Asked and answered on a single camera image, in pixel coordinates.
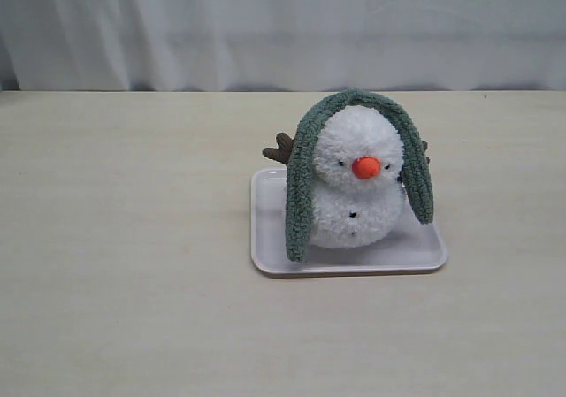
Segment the white backdrop curtain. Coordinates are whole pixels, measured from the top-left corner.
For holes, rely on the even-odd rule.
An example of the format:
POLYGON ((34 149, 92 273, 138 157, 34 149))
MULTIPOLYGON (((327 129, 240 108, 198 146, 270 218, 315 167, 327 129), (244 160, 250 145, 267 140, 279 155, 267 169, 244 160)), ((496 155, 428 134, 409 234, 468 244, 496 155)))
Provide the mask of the white backdrop curtain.
POLYGON ((565 0, 1 0, 5 90, 565 87, 565 0))

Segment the white square plastic tray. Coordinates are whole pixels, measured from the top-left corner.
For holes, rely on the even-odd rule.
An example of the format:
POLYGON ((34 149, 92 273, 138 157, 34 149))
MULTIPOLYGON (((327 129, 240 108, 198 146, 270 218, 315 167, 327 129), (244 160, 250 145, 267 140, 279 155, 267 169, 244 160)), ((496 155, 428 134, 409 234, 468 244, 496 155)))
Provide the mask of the white square plastic tray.
POLYGON ((274 278, 420 274, 434 272, 448 259, 440 229, 421 225, 410 207, 384 240, 352 249, 311 246, 304 262, 287 258, 284 206, 287 171, 266 168, 250 180, 250 258, 274 278))

